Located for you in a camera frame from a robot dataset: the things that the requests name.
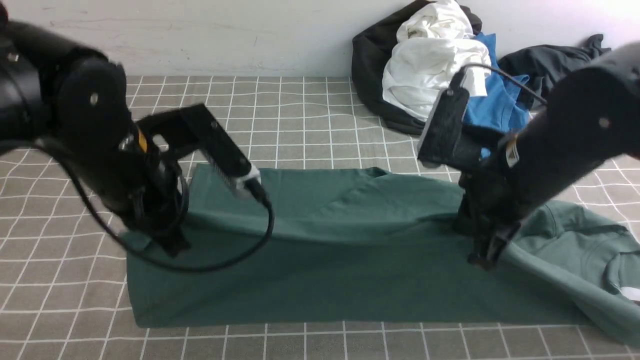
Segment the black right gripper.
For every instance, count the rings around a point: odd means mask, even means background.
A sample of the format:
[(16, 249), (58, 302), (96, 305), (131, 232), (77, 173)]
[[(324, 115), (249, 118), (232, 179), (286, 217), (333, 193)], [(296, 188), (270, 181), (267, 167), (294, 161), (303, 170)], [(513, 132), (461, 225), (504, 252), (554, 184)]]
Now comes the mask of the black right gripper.
[(515, 196), (520, 170), (520, 165), (489, 165), (476, 173), (460, 171), (458, 185), (463, 195), (452, 229), (472, 239), (467, 262), (484, 271), (496, 266), (521, 229)]

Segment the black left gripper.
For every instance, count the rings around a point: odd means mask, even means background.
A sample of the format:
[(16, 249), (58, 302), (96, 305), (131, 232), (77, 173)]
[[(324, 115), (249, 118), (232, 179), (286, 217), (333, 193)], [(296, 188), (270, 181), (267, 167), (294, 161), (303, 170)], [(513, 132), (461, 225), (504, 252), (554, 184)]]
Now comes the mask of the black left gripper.
[(182, 168), (159, 150), (117, 150), (112, 155), (112, 209), (174, 258), (190, 248), (181, 229), (189, 205)]

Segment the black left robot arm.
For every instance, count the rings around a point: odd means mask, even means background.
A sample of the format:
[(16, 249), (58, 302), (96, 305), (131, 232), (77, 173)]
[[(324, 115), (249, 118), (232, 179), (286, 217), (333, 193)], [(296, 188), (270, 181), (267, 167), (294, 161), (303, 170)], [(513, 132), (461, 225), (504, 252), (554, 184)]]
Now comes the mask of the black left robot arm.
[(1, 152), (41, 146), (126, 227), (174, 257), (190, 248), (179, 227), (186, 181), (135, 123), (126, 91), (121, 64), (1, 7)]

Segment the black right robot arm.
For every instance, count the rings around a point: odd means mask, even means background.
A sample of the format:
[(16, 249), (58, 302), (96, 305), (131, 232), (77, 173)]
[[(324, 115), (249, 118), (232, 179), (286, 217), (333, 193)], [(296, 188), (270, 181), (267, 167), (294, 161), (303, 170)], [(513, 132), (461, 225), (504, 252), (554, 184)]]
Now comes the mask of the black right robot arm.
[(455, 230), (473, 238), (469, 264), (491, 269), (531, 214), (605, 161), (639, 156), (640, 45), (573, 71), (521, 131), (462, 173)]

